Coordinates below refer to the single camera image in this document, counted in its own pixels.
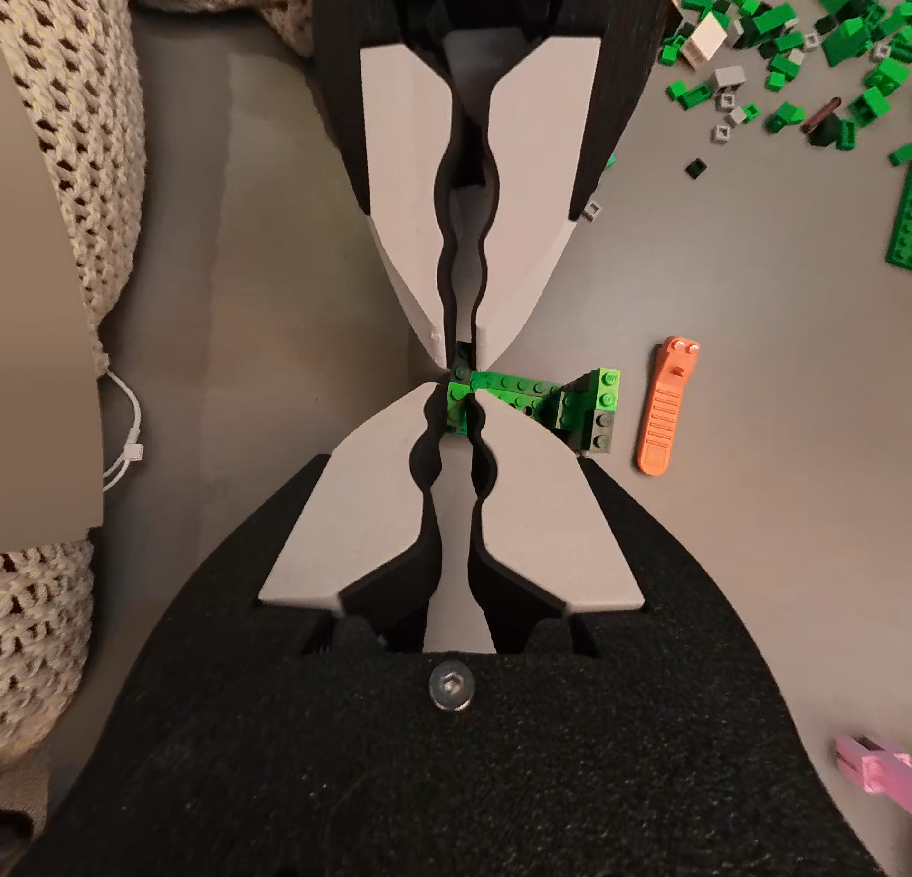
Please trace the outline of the cream knitted sweater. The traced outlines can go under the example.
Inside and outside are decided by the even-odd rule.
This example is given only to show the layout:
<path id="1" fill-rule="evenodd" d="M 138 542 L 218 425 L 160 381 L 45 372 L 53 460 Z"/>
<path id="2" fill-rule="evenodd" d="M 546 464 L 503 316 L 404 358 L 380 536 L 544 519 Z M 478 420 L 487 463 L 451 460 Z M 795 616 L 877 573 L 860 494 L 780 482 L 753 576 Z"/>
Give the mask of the cream knitted sweater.
<path id="1" fill-rule="evenodd" d="M 144 192 L 129 0 L 2 0 L 2 50 L 60 205 L 102 379 L 98 328 L 130 278 Z M 40 744 L 79 686 L 92 553 L 87 536 L 2 552 L 2 769 Z"/>

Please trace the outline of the orange brick separator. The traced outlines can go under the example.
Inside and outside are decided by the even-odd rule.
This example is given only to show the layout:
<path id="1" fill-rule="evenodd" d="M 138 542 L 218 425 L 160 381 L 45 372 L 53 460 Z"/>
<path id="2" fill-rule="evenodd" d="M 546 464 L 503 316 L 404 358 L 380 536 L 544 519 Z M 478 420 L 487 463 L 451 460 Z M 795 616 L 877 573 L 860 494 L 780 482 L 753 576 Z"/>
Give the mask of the orange brick separator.
<path id="1" fill-rule="evenodd" d="M 636 465 L 647 476 L 667 471 L 683 394 L 700 352 L 698 342 L 673 335 L 655 353 L 636 448 Z"/>

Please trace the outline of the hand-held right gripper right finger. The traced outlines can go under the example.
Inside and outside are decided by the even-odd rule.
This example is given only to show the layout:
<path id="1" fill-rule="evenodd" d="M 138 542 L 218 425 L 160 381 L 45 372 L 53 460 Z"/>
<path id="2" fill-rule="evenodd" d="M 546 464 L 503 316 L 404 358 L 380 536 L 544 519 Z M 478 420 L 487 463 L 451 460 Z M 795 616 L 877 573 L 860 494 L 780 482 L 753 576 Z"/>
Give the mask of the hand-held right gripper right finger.
<path id="1" fill-rule="evenodd" d="M 468 577 L 494 639 L 544 619 L 636 611 L 644 596 L 574 452 L 490 391 L 466 404 L 473 446 Z"/>

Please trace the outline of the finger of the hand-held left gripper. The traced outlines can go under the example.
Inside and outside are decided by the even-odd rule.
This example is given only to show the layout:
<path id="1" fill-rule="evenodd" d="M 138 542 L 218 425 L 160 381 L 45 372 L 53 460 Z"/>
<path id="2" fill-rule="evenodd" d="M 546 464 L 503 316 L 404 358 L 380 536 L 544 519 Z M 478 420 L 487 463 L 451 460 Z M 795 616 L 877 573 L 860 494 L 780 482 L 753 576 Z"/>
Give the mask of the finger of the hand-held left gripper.
<path id="1" fill-rule="evenodd" d="M 447 364 L 437 194 L 452 141 L 452 89 L 402 43 L 363 48 L 359 62 L 370 230 L 419 342 L 434 363 Z"/>
<path id="2" fill-rule="evenodd" d="M 492 90 L 487 144 L 497 204 L 474 313 L 479 368 L 518 336 L 576 227 L 569 212 L 600 45 L 598 37 L 548 38 Z"/>

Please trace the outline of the pile of loose lego bricks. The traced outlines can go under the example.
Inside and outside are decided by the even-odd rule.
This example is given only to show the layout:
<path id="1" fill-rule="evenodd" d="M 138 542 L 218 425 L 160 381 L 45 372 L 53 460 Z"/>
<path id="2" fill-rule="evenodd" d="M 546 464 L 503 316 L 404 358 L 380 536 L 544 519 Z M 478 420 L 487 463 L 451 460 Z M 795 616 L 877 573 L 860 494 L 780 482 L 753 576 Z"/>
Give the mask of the pile of loose lego bricks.
<path id="1" fill-rule="evenodd" d="M 863 130 L 889 115 L 893 98 L 910 89 L 910 0 L 887 5 L 885 0 L 812 0 L 817 18 L 804 24 L 789 0 L 669 0 L 669 14 L 656 63 L 686 66 L 694 78 L 671 81 L 667 99 L 689 112 L 712 105 L 715 122 L 710 142 L 724 145 L 735 130 L 762 121 L 770 136 L 797 129 L 816 148 L 839 152 L 858 148 Z M 752 51 L 760 58 L 760 88 L 771 95 L 792 90 L 805 67 L 820 54 L 823 64 L 836 69 L 864 62 L 860 89 L 850 100 L 835 95 L 818 106 L 784 100 L 765 113 L 754 100 L 740 100 L 750 83 L 744 64 L 712 60 L 694 70 L 679 49 L 710 10 L 721 13 L 727 39 L 713 56 L 729 50 Z"/>

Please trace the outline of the green lego plate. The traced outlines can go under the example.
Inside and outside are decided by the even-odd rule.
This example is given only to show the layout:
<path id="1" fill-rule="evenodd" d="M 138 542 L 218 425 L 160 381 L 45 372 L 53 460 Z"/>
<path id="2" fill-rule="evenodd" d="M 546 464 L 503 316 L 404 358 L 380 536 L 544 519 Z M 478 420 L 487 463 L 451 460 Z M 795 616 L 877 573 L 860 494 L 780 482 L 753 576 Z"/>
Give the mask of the green lego plate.
<path id="1" fill-rule="evenodd" d="M 907 165 L 906 179 L 895 211 L 895 220 L 887 245 L 886 263 L 911 271 L 911 164 Z"/>

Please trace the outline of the pink lego pig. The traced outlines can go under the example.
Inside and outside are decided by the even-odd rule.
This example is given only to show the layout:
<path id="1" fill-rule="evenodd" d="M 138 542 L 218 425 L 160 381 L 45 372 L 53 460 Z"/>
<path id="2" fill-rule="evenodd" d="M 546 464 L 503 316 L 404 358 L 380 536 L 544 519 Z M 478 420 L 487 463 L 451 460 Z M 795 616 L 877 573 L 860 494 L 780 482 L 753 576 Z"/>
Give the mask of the pink lego pig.
<path id="1" fill-rule="evenodd" d="M 836 764 L 843 776 L 865 793 L 893 801 L 911 811 L 911 757 L 890 743 L 871 738 L 839 736 L 835 741 Z"/>

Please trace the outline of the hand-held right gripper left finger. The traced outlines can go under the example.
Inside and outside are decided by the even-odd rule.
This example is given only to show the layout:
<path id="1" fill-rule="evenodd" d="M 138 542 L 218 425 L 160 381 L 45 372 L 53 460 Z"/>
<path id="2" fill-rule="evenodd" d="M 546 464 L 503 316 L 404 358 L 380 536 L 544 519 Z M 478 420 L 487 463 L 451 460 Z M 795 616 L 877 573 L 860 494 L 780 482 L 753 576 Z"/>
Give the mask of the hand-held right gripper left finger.
<path id="1" fill-rule="evenodd" d="M 332 452 L 258 594 L 363 617 L 384 639 L 422 639 L 441 577 L 431 488 L 441 471 L 443 384 L 426 382 Z"/>

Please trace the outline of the green lego body build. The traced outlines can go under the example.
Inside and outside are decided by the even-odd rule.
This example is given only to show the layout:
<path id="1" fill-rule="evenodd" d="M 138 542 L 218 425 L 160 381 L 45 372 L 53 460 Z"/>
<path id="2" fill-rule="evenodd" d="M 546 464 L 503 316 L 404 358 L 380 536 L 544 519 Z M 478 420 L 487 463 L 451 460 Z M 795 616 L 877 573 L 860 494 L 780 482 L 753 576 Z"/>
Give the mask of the green lego body build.
<path id="1" fill-rule="evenodd" d="M 554 433 L 579 454 L 607 455 L 612 448 L 621 371 L 599 367 L 564 384 L 494 371 L 479 371 L 469 343 L 458 341 L 450 367 L 448 431 L 466 436 L 465 404 L 486 391 Z"/>

